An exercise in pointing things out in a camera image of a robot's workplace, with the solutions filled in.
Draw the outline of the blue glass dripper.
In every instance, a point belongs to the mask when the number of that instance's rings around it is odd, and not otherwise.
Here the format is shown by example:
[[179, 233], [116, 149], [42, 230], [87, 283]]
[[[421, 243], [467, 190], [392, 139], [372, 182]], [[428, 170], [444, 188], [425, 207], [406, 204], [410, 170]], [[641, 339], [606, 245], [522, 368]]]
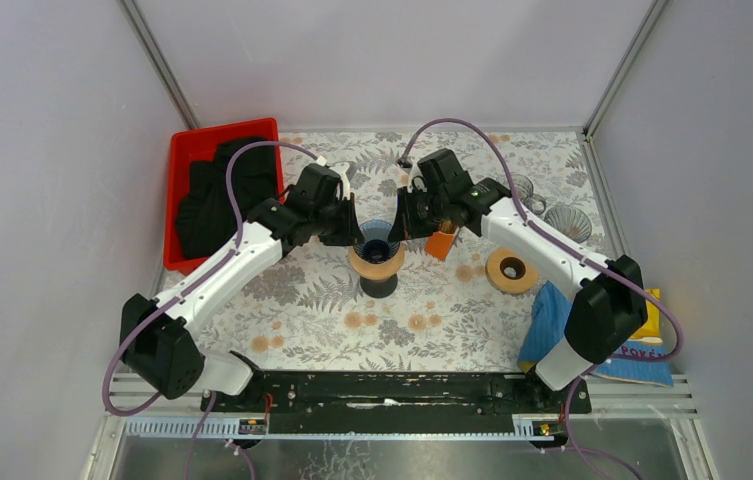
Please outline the blue glass dripper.
[[391, 260], [399, 251], [400, 243], [390, 241], [393, 225], [384, 220], [368, 220], [360, 225], [363, 242], [353, 246], [355, 255], [370, 264]]

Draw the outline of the red-rimmed glass carafe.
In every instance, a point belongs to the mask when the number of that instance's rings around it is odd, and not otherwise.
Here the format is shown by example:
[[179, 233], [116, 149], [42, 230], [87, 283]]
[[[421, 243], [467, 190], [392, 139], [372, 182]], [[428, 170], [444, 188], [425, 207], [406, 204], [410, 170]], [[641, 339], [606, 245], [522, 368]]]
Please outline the red-rimmed glass carafe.
[[383, 280], [372, 280], [361, 277], [359, 285], [365, 295], [375, 299], [382, 299], [394, 293], [398, 285], [398, 276], [394, 274]]

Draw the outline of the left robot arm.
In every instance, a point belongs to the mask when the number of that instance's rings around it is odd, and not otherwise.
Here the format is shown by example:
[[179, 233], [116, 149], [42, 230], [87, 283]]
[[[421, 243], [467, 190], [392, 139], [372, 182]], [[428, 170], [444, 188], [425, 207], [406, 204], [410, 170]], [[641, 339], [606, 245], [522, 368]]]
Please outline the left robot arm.
[[121, 361], [144, 379], [157, 397], [173, 400], [191, 388], [223, 392], [240, 411], [261, 401], [262, 385], [235, 354], [198, 347], [205, 324], [252, 279], [293, 249], [318, 238], [349, 247], [363, 235], [355, 214], [348, 162], [312, 162], [282, 200], [257, 205], [233, 238], [176, 286], [148, 299], [132, 296], [123, 306]]

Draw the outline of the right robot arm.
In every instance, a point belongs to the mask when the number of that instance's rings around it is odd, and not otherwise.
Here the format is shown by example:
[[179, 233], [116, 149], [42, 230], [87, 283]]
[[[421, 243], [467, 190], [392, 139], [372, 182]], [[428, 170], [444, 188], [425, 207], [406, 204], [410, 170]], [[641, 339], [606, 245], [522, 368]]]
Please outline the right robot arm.
[[418, 161], [397, 191], [389, 240], [429, 237], [445, 221], [515, 253], [570, 302], [562, 338], [544, 355], [525, 386], [527, 402], [549, 412], [565, 387], [612, 356], [647, 321], [639, 265], [610, 260], [526, 211], [516, 195], [492, 179], [472, 180], [456, 154], [440, 149]]

